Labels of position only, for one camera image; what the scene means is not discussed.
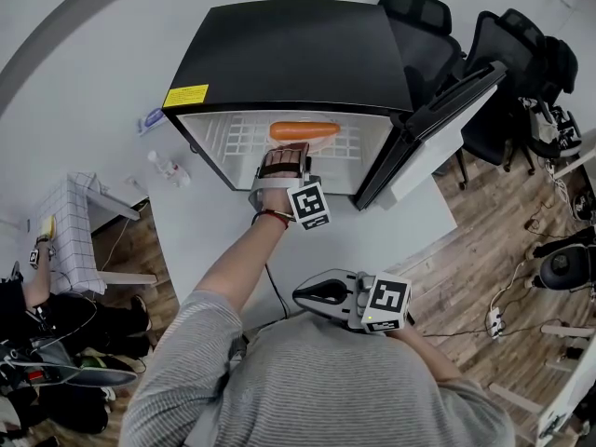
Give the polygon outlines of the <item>grey table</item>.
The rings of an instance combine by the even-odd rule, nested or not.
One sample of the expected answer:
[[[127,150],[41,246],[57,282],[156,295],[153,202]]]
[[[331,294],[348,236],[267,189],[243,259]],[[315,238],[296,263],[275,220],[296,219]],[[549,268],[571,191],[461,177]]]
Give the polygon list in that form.
[[[230,190],[200,156],[189,156],[188,186],[176,187],[147,166],[152,213],[160,247],[178,300],[183,301],[211,265],[251,225],[254,210],[244,193]],[[370,274],[386,271],[456,228],[439,187],[425,179],[390,210],[363,212],[347,198],[330,196],[332,220],[305,231],[290,226],[242,311],[245,329],[283,316],[281,302],[308,278],[339,268]]]

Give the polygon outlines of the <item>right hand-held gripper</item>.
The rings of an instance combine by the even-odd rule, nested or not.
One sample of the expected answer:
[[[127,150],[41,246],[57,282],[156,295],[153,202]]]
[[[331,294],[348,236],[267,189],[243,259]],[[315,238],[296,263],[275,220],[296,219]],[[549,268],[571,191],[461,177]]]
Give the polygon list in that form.
[[[305,291],[327,288],[341,292]],[[357,275],[334,268],[308,278],[295,290],[292,299],[302,309],[346,323],[352,332],[380,334],[413,324],[412,282],[406,278],[385,272],[376,276],[364,272]]]

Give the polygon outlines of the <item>person's grey striped sweater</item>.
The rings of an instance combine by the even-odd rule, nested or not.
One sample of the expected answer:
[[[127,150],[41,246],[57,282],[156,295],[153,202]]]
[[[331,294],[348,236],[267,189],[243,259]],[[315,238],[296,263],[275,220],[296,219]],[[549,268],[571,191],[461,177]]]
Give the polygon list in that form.
[[[508,414],[407,345],[303,314],[259,332],[192,293],[129,402],[121,447],[515,447]]]

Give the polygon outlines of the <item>white grid tablecloth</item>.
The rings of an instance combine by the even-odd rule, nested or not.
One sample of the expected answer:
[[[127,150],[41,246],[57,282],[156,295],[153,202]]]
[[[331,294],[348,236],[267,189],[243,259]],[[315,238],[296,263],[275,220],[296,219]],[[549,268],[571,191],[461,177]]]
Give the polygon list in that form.
[[[51,247],[50,287],[55,294],[92,291],[103,294],[106,283],[98,274],[90,220],[88,192],[99,186],[91,172],[69,172],[53,184],[34,207],[34,220],[53,217],[55,235]]]

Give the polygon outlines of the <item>grey black bag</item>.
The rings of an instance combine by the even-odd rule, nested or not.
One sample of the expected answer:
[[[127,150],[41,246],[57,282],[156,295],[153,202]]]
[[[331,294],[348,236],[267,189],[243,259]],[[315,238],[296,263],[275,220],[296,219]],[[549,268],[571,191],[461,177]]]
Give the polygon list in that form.
[[[0,343],[0,386],[17,389],[25,386],[70,385],[80,387],[122,387],[134,383],[138,374],[104,358],[71,357],[61,342],[19,346]]]

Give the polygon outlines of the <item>person's left forearm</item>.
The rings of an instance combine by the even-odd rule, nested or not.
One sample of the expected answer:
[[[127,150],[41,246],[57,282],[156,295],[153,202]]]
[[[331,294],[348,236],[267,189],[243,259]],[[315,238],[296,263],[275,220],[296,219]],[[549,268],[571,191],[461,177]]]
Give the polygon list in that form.
[[[258,216],[207,271],[196,289],[218,293],[240,309],[254,291],[265,264],[286,230],[287,225],[279,217]]]

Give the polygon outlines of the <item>clear plastic water bottle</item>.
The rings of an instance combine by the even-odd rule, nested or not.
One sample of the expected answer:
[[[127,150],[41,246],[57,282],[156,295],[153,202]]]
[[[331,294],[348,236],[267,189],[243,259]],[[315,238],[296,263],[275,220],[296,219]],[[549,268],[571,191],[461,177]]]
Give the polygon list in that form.
[[[150,151],[147,159],[154,165],[157,172],[172,185],[183,187],[190,184],[190,176],[185,169],[169,158],[161,156],[157,151]]]

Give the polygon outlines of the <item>pile of grey equipment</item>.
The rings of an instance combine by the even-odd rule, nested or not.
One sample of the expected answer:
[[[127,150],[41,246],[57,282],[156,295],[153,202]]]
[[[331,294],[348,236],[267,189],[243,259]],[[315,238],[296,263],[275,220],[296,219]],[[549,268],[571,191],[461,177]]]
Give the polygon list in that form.
[[[561,106],[548,106],[541,98],[522,99],[529,115],[529,135],[526,145],[537,156],[559,159],[576,156],[581,149],[582,138],[575,118]]]

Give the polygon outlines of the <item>black mesh office chair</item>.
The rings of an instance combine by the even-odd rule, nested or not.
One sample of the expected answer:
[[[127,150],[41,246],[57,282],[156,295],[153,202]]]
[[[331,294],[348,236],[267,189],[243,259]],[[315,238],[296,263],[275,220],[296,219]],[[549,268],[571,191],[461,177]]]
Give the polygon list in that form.
[[[510,8],[502,15],[485,10],[478,18],[471,49],[459,57],[441,90],[455,85],[490,63],[499,61],[506,67],[497,91],[462,128],[463,146],[455,153],[463,181],[468,184],[464,153],[494,166],[504,163],[507,144],[515,153],[522,146],[529,128],[524,99],[536,99],[546,72],[545,36],[521,12]]]

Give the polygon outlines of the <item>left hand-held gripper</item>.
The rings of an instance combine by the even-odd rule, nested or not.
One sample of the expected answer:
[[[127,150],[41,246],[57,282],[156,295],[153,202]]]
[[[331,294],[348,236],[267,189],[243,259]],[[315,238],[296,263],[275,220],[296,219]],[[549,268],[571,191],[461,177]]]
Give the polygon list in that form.
[[[286,188],[293,214],[276,212],[286,222],[294,222],[304,230],[312,230],[331,221],[321,179],[311,172],[307,142],[294,142],[269,150],[256,171],[249,202],[257,213],[265,213],[262,190]]]

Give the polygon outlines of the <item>white oval plate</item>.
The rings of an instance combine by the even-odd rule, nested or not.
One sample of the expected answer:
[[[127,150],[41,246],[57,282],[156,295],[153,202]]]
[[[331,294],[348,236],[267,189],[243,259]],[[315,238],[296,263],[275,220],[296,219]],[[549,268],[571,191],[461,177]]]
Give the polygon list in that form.
[[[320,151],[320,150],[330,146],[331,143],[333,142],[334,138],[339,134],[339,132],[331,137],[318,138],[318,139],[312,139],[312,140],[276,141],[276,140],[272,139],[270,136],[269,136],[269,140],[271,142],[274,142],[276,145],[287,145],[287,144],[294,143],[294,142],[307,142],[310,145],[309,152],[315,153],[317,151]]]

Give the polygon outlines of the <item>person's right forearm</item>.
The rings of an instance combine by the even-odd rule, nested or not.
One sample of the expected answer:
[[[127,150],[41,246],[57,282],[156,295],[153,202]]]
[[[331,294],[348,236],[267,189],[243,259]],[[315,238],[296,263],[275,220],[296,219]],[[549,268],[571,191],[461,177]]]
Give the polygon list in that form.
[[[456,365],[431,345],[413,326],[406,325],[400,330],[386,332],[386,336],[409,346],[423,360],[438,383],[450,382],[462,376]]]

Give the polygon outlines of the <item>blue and white packet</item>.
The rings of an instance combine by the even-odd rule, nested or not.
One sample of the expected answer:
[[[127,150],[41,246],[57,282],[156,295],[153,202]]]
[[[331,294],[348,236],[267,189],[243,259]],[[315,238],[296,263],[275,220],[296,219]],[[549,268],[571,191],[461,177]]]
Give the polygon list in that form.
[[[167,121],[168,119],[165,117],[162,110],[156,108],[138,119],[137,134],[142,136]]]

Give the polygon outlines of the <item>black mini fridge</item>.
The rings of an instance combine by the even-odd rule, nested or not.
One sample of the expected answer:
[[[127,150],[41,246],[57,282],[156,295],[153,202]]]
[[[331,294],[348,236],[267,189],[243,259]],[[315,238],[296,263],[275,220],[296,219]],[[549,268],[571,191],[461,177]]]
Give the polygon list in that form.
[[[267,0],[213,7],[170,84],[163,112],[232,190],[249,192],[264,155],[226,156],[232,117],[339,115],[359,129],[358,159],[311,157],[325,193],[390,209],[462,146],[462,128],[505,77],[492,62],[414,109],[378,5]]]

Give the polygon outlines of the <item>orange carrot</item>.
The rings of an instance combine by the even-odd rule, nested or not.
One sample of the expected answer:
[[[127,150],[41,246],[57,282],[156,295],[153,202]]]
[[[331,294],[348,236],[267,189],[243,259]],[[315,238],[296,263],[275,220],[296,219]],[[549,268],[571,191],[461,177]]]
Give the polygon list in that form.
[[[327,138],[337,134],[340,126],[330,122],[278,121],[269,129],[269,136],[276,141],[299,141]]]

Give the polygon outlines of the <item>white side table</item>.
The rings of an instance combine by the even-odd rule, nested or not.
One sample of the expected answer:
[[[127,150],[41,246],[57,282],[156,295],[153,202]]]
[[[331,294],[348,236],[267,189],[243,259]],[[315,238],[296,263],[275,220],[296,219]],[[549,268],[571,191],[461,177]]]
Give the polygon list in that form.
[[[495,383],[489,385],[489,390],[531,415],[533,423],[530,428],[514,426],[518,437],[534,447],[549,447],[555,440],[571,439],[561,429],[596,382],[596,327],[543,325],[540,331],[546,335],[577,340],[578,347],[582,349],[578,359],[545,362],[545,367],[567,375],[563,387],[555,392],[550,404],[543,406]]]

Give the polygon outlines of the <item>person's left hand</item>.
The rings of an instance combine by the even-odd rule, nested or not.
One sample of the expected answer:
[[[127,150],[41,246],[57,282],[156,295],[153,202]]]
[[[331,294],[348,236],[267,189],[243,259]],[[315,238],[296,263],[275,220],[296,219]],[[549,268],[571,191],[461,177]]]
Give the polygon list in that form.
[[[264,210],[272,210],[288,215],[293,214],[286,188],[265,188],[262,190],[261,195]]]

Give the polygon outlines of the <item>white power strip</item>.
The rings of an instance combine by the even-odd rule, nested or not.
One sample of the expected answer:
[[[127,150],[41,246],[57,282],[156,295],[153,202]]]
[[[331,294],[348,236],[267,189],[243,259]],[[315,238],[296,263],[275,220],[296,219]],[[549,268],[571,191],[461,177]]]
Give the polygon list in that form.
[[[498,339],[504,329],[504,322],[502,314],[498,307],[494,307],[488,311],[486,318],[486,331],[491,339]]]

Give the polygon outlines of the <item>black jacket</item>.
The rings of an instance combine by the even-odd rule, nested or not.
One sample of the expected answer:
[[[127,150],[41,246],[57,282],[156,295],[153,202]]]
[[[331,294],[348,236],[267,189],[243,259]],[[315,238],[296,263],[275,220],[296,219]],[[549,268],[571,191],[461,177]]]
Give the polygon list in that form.
[[[545,57],[548,62],[546,79],[562,92],[572,94],[578,73],[574,51],[563,40],[546,36]]]

